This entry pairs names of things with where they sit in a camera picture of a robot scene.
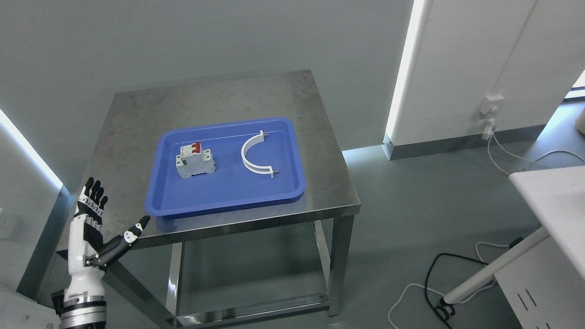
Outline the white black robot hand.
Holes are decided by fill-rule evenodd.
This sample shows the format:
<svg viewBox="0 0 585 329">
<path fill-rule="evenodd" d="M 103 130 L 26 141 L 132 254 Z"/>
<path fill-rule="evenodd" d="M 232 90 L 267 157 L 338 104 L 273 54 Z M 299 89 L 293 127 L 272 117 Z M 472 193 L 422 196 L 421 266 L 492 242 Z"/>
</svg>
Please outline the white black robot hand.
<svg viewBox="0 0 585 329">
<path fill-rule="evenodd" d="M 104 300 L 105 271 L 137 242 L 150 221 L 145 215 L 123 233 L 104 242 L 102 217 L 108 197 L 99 180 L 89 177 L 77 198 L 69 227 L 68 271 L 71 283 L 64 293 L 66 306 Z"/>
</svg>

